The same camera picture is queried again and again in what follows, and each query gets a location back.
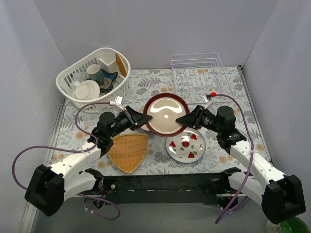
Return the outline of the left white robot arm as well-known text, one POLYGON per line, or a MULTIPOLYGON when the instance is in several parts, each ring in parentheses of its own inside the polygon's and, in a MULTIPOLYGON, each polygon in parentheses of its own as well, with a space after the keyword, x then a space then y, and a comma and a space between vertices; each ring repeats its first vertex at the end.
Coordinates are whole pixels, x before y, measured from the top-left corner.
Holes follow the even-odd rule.
POLYGON ((25 193, 25 199, 46 216, 55 214, 65 200, 86 193, 99 195, 104 191, 104 176, 86 166, 105 155, 113 146, 113 137, 130 129, 140 128, 152 116, 125 107, 117 116, 112 112, 100 115, 92 136, 78 153, 71 154, 47 167, 38 166, 25 193))

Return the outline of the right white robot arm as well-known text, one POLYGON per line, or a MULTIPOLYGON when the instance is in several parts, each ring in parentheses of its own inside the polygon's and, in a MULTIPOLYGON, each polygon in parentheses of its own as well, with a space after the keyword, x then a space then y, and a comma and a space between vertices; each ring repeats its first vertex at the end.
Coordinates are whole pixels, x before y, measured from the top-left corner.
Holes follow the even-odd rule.
POLYGON ((286 175, 254 152, 253 143, 235 127, 232 108, 221 106, 217 114, 212 114, 203 106, 176 119, 189 128, 206 128, 217 133, 217 141, 222 149, 247 168, 228 174, 220 180, 220 188, 231 193, 234 190, 261 206, 265 216, 274 224, 279 224, 306 211, 301 180, 295 175, 286 175))

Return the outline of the watermelon pattern plate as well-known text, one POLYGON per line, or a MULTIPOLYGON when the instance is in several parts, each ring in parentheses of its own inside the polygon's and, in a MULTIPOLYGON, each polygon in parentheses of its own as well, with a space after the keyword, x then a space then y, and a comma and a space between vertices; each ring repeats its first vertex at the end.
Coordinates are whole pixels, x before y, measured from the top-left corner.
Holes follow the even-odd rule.
POLYGON ((168 154, 177 162, 189 164, 201 159, 206 151, 206 141, 203 135, 190 128, 182 133, 166 138, 168 154))

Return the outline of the beige square bowl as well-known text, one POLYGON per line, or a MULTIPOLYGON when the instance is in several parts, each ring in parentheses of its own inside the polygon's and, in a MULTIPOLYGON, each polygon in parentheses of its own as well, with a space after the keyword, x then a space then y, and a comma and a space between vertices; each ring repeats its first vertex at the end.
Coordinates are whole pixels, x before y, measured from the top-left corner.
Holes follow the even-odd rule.
MULTIPOLYGON (((140 113, 143 113, 143 110, 144 110, 144 106, 142 106, 142 107, 139 109, 139 112, 140 112, 140 113)), ((144 131, 146 131, 146 132, 149 132, 149 131, 150 131, 150 130, 147 128, 146 125, 141 126, 141 129, 144 130, 144 131)))

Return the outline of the red rimmed beige plate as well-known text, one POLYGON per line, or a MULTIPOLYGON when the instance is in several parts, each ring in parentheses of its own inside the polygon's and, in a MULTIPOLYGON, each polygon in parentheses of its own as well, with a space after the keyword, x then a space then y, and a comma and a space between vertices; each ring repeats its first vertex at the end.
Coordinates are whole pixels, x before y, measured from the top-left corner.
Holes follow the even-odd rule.
POLYGON ((186 102, 172 93, 162 93, 150 98, 143 113, 152 117, 146 127, 161 137, 173 137, 182 133, 186 126, 177 123, 176 119, 190 113, 186 102))

